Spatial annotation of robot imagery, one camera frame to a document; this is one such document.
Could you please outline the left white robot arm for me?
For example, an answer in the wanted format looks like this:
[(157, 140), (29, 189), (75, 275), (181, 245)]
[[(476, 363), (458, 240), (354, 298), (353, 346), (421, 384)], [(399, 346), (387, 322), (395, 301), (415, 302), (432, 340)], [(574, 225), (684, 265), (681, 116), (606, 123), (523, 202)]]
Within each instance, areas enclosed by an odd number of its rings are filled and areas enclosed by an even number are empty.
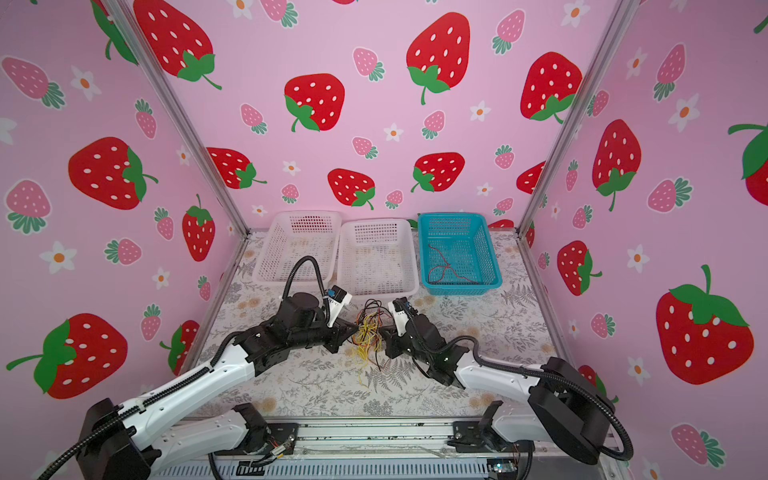
[(181, 421), (219, 394), (285, 361), (293, 350), (322, 346), (337, 352), (357, 330), (339, 317), (351, 299), (337, 287), (321, 298), (306, 292), (286, 295), (270, 319), (228, 334), (208, 362), (119, 405), (108, 399), (94, 404), (78, 442), (52, 461), (41, 478), (52, 478), (74, 459), (86, 479), (148, 479), (209, 453), (254, 451), (269, 444), (267, 423), (249, 405), (237, 406), (221, 419)]

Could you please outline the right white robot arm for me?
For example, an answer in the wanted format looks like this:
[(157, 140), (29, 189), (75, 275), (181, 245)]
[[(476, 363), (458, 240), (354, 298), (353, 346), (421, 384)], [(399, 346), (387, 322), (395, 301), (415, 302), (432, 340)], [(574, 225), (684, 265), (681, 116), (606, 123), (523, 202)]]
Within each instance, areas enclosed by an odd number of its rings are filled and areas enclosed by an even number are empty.
[(444, 386), (479, 390), (528, 404), (534, 418), (507, 421), (496, 407), (490, 429), (507, 443), (549, 441), (571, 458), (595, 465), (602, 456), (629, 461), (635, 450), (613, 403), (559, 357), (540, 366), (491, 360), (472, 336), (445, 340), (429, 319), (400, 312), (380, 329), (386, 355), (409, 355), (426, 378)]

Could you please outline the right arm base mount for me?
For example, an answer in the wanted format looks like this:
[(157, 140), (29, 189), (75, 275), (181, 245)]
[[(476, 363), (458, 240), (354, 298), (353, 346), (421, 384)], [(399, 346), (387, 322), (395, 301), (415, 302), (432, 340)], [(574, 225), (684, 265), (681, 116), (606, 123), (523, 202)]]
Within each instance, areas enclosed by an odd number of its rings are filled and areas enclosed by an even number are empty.
[(447, 445), (459, 453), (529, 453), (535, 451), (530, 441), (511, 442), (499, 436), (489, 424), (480, 421), (456, 421)]

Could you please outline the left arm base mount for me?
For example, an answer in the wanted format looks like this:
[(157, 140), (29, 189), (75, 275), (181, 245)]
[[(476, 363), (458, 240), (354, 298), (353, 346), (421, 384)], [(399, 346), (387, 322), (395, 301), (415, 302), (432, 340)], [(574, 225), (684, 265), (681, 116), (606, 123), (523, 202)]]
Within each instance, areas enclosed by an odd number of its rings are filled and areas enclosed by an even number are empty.
[(251, 429), (243, 441), (231, 450), (233, 454), (266, 456), (282, 447), (280, 455), (292, 455), (298, 439), (298, 423), (269, 423)]

